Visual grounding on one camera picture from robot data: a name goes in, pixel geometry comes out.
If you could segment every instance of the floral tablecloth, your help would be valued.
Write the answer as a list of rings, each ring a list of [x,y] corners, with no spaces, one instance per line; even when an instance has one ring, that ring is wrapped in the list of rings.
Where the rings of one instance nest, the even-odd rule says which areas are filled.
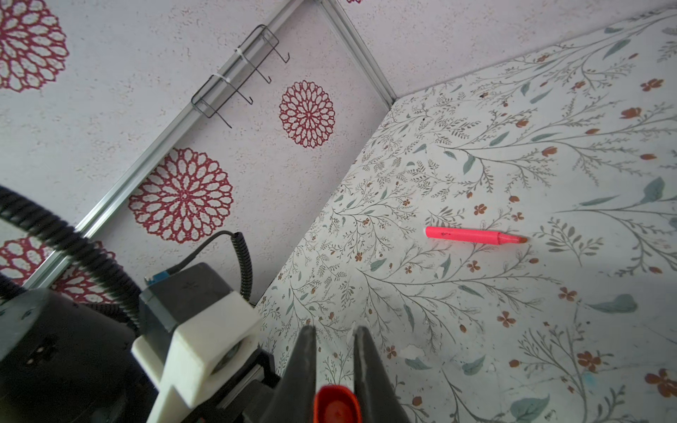
[[[257,306],[280,371],[312,324],[351,386],[365,325],[413,422],[676,421],[676,66],[667,9],[398,100]]]

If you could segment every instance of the black coiled cable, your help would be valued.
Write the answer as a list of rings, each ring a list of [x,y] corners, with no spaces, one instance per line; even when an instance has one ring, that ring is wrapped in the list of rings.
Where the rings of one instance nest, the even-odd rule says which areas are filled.
[[[207,238],[194,252],[191,252],[185,259],[183,259],[179,264],[174,265],[166,270],[169,275],[180,272],[184,267],[188,265],[191,261],[198,256],[200,251],[204,249],[210,242],[215,238],[218,238],[221,235],[228,235],[231,242],[233,243],[233,249],[235,254],[238,256],[238,264],[240,265],[240,295],[246,301],[249,301],[249,297],[252,294],[252,280],[254,278],[252,271],[252,261],[249,257],[249,249],[247,248],[247,243],[244,241],[244,235],[242,232],[232,233],[230,231],[218,231],[215,232],[212,236]]]

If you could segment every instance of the red mandala pattern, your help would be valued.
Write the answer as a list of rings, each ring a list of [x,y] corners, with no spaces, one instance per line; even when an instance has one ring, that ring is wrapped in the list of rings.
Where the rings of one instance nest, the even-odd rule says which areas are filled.
[[[0,87],[38,89],[65,69],[66,35],[40,0],[0,1]]]
[[[232,190],[217,161],[189,148],[174,149],[129,197],[129,209],[148,233],[183,244],[223,225]]]
[[[314,82],[294,83],[282,95],[280,120],[295,143],[315,148],[334,133],[334,104]]]
[[[110,258],[115,259],[115,254],[106,251],[101,242],[95,244]],[[18,285],[23,285],[51,252],[50,247],[32,236],[7,241],[0,248],[0,272],[12,278]],[[113,303],[110,297],[104,294],[103,288],[94,284],[77,266],[67,268],[51,289],[78,303]]]

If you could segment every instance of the red cap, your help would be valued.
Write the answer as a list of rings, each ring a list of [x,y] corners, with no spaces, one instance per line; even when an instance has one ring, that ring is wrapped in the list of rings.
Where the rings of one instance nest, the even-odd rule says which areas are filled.
[[[362,423],[357,397],[345,386],[323,386],[315,394],[313,423]]]

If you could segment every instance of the pink highlighter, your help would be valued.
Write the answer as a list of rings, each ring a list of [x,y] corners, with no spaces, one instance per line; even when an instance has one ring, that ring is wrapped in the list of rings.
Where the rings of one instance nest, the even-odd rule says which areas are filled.
[[[527,240],[523,236],[508,235],[496,231],[477,231],[475,229],[459,229],[456,227],[434,227],[425,228],[425,234],[428,238],[439,238],[441,240],[476,242],[478,244],[522,244]]]

